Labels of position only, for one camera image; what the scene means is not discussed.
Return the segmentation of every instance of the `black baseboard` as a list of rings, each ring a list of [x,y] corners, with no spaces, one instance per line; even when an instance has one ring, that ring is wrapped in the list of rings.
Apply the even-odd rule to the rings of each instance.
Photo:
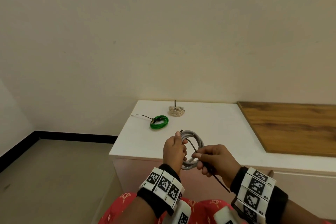
[[[0,157],[0,173],[40,139],[114,144],[117,137],[118,136],[34,131]]]

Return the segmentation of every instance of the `coiled green cable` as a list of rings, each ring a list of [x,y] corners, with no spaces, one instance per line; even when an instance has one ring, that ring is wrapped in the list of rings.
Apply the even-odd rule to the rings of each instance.
[[[145,116],[145,117],[149,118],[148,116],[142,115],[142,114],[134,114],[134,115],[131,115],[131,116],[135,116],[135,115]],[[168,117],[164,116],[164,115],[159,115],[159,116],[156,116],[155,118],[149,118],[149,119],[152,120],[150,122],[150,127],[152,129],[164,128],[168,124],[168,122],[169,122]]]

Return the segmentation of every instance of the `floor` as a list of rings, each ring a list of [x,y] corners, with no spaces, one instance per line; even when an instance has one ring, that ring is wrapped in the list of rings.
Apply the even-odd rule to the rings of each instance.
[[[39,140],[0,173],[0,223],[97,223],[122,194],[112,146]]]

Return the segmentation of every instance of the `wood grain surface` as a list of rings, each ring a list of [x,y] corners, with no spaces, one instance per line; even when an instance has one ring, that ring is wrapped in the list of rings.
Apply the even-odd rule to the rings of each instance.
[[[336,105],[237,104],[266,152],[336,157]]]

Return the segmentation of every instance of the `gray cable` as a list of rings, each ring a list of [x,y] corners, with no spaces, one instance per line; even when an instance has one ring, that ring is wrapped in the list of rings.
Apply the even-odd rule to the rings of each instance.
[[[204,143],[202,141],[202,139],[194,132],[194,131],[191,131],[191,130],[183,130],[181,132],[181,138],[182,138],[182,141],[184,139],[187,139],[189,137],[193,137],[195,138],[195,140],[197,141],[197,144],[198,144],[198,149],[204,147]],[[190,158],[188,159],[187,161],[183,161],[183,166],[182,166],[182,170],[190,170],[194,167],[197,166],[197,161],[194,161],[194,158]]]

